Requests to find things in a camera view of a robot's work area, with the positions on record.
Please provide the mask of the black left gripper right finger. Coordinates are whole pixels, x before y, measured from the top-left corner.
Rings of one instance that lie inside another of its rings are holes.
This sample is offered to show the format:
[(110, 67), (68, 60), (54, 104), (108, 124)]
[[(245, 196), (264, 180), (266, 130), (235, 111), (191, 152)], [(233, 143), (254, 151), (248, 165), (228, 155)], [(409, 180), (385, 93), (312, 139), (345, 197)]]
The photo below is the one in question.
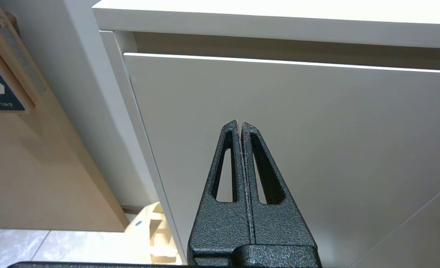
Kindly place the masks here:
[(254, 243), (315, 245), (259, 129), (244, 122), (241, 143)]

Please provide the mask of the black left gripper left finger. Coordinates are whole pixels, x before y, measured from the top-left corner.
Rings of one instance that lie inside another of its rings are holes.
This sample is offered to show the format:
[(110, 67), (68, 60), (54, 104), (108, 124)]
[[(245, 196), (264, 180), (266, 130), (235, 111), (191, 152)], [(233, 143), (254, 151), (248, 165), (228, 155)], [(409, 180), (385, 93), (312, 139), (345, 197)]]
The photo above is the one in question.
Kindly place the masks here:
[[(217, 200), (225, 153), (230, 152), (231, 202)], [(190, 248), (236, 248), (250, 242), (245, 167), (236, 120), (220, 132), (203, 195), (191, 229)]]

